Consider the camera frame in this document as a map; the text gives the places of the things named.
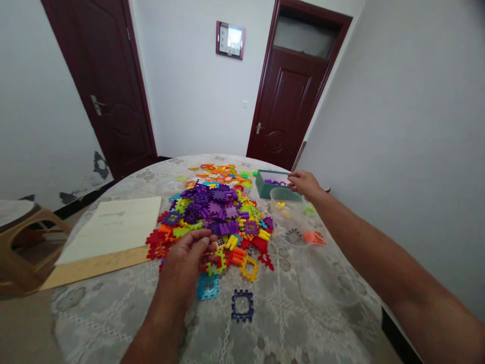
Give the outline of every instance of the cardboard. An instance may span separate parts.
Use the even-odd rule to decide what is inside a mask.
[[[98,256],[74,263],[61,264],[39,288],[40,291],[96,277],[115,270],[150,261],[147,258],[149,246]]]

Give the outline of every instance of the door frame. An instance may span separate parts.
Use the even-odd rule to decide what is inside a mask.
[[[308,3],[304,3],[300,0],[275,0],[273,17],[271,18],[271,26],[269,28],[268,43],[266,45],[266,55],[264,56],[263,71],[261,72],[261,81],[259,82],[258,98],[256,99],[256,107],[254,109],[253,124],[251,126],[246,157],[250,157],[254,139],[256,138],[256,128],[258,125],[259,114],[261,111],[264,84],[266,82],[269,61],[271,59],[273,51],[273,42],[274,36],[276,34],[276,26],[280,14],[288,16],[292,19],[298,19],[306,23],[323,26],[327,29],[333,29],[337,31],[335,40],[330,46],[330,58],[328,61],[327,70],[323,77],[322,85],[318,90],[317,96],[313,102],[308,121],[304,125],[305,132],[308,129],[308,125],[310,125],[310,121],[313,118],[313,114],[315,113],[315,109],[317,107],[318,101],[320,100],[320,96],[322,95],[323,89],[325,88],[328,77],[332,71],[335,60],[337,59],[338,53],[340,51],[340,48],[342,47],[342,43],[344,42],[347,31],[350,27],[350,23],[353,19],[351,16],[320,8],[318,6]],[[304,138],[305,136],[303,136],[302,140],[299,142],[300,145],[302,144]]]
[[[133,53],[133,61],[135,65],[135,73],[136,73],[136,78],[138,80],[138,88],[140,89],[140,94],[141,94],[141,104],[142,104],[142,112],[145,118],[145,122],[147,123],[148,131],[150,134],[150,144],[151,144],[151,152],[154,158],[154,161],[157,160],[157,148],[155,146],[155,139],[153,136],[153,128],[152,128],[152,120],[150,118],[150,111],[148,108],[148,102],[147,102],[147,94],[145,90],[145,85],[143,83],[143,76],[141,73],[141,66],[140,66],[140,59],[138,57],[138,48],[136,46],[136,37],[135,37],[135,31],[133,28],[133,21],[131,20],[131,12],[130,12],[130,4],[129,0],[118,0],[121,2],[121,5],[123,7],[123,14],[125,16],[125,21],[126,21],[126,26],[128,27],[128,32],[129,32],[129,38],[130,38],[130,45],[131,45],[131,51]],[[62,55],[64,56],[64,60],[67,63],[67,67],[69,68],[69,72],[71,73],[71,76],[74,80],[74,84],[76,85],[77,92],[79,94],[79,97],[81,98],[81,102],[84,106],[84,109],[86,110],[87,117],[89,119],[89,122],[91,123],[91,126],[94,130],[94,134],[96,135],[97,140],[101,140],[101,136],[99,135],[99,131],[97,131],[97,126],[96,123],[93,122],[93,120],[97,120],[97,115],[94,110],[94,107],[92,106],[92,101],[83,89],[83,85],[81,82],[80,76],[76,72],[76,65],[78,64],[78,59],[76,59],[70,52],[69,52],[69,46],[67,44],[66,39],[63,37],[62,30],[59,27],[59,24],[56,21],[56,9],[54,5],[52,4],[51,0],[40,0],[42,3],[45,13],[47,14],[47,18],[51,24],[51,28],[54,32],[54,35],[56,36],[57,43],[59,44],[59,47],[61,48]],[[106,158],[106,161],[108,163],[108,167],[110,164],[110,161],[108,160],[107,154],[103,151],[104,157]],[[116,175],[113,173],[113,171],[110,169],[111,174],[113,175],[113,178],[115,180],[120,180],[121,176]]]

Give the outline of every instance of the hand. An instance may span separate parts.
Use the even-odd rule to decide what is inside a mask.
[[[322,192],[324,192],[323,188],[320,187],[320,184],[318,183],[315,176],[310,172],[292,172],[288,175],[288,180],[290,181],[288,187],[293,192],[300,192],[310,202],[312,202],[313,199],[315,199],[316,197],[321,195]]]
[[[165,310],[182,316],[192,306],[201,268],[215,256],[202,257],[205,252],[216,250],[217,240],[210,230],[196,230],[185,234],[167,254],[155,297]]]

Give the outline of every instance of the wall clock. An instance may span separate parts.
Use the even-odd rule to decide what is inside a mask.
[[[218,21],[216,31],[216,53],[243,60],[246,30]]]

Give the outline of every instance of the white tablecloth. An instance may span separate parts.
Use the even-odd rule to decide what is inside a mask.
[[[120,181],[93,203],[73,230],[68,243],[90,219],[101,201],[166,194],[166,183],[180,175],[194,177],[188,168],[205,163],[234,164],[239,171],[283,170],[251,158],[230,155],[193,155],[149,166]],[[269,200],[260,199],[256,186],[250,198],[267,216]],[[163,197],[161,211],[169,208]],[[305,299],[298,279],[298,261],[292,249],[272,240],[268,251],[274,271],[260,265],[254,283],[235,266],[220,279],[215,299],[195,300],[185,318],[180,362],[220,363],[343,363],[371,362],[380,331],[380,299],[340,253],[323,223],[311,222],[334,253],[338,282],[352,281],[358,303],[342,306],[334,300],[313,304]],[[158,261],[133,266],[54,291],[55,334],[67,362],[119,362],[136,335],[152,300],[158,280]],[[254,294],[251,323],[231,319],[234,289]]]

